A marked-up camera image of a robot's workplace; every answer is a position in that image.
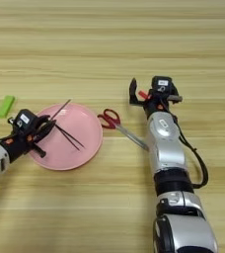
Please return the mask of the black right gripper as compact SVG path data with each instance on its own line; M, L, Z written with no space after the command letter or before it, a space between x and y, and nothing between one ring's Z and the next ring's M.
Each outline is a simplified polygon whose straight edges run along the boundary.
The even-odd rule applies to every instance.
M144 109L147 118L156 112L168 113L169 103L179 103L183 100L182 96L179 96L177 87L172 82L172 95L147 95L143 101L140 101L136 97L137 82L133 78L129 85L129 103L133 106L140 106Z

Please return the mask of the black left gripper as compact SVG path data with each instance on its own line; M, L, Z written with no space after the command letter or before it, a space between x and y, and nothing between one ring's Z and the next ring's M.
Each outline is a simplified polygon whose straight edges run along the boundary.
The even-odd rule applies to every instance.
M40 158L44 158L46 152L38 146L38 142L43 140L55 126L55 121L50 121L49 118L50 115L38 117L36 128L24 130L18 126L13 126L11 134L2 139L2 146L8 152L11 162L32 150Z

